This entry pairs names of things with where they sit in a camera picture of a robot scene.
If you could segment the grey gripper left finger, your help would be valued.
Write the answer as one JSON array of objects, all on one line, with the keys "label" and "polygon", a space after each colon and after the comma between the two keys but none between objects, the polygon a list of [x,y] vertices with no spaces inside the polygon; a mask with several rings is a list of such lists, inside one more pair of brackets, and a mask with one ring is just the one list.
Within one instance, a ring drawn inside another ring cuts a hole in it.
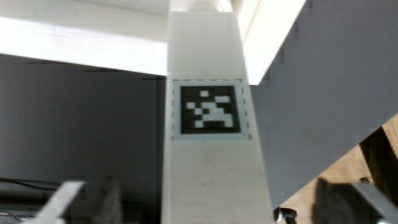
[{"label": "grey gripper left finger", "polygon": [[[66,224],[63,214],[84,188],[84,181],[66,181],[34,218],[34,224]],[[105,182],[89,224],[123,224],[121,191],[116,180]]]}]

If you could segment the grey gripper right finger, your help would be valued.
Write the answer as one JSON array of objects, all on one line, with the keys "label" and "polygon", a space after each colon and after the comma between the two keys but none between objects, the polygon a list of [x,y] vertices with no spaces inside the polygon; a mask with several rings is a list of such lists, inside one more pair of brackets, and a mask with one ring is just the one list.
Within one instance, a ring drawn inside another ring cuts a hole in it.
[{"label": "grey gripper right finger", "polygon": [[398,207],[368,183],[317,181],[315,224],[398,224]]}]

